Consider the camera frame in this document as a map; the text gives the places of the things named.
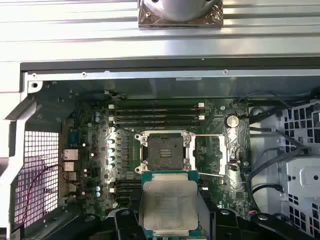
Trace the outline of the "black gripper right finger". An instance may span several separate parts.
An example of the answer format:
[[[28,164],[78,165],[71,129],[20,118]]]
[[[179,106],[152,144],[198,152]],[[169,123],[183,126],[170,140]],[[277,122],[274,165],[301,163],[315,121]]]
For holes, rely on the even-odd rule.
[[[250,220],[218,208],[208,196],[198,197],[198,219],[208,240],[311,240],[312,237],[279,218],[258,213]]]

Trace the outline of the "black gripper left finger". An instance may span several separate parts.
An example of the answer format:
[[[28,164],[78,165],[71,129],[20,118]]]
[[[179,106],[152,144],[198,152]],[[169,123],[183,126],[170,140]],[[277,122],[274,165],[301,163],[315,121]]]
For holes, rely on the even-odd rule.
[[[117,209],[102,220],[95,214],[76,217],[49,234],[47,240],[145,240],[146,234],[131,209]]]

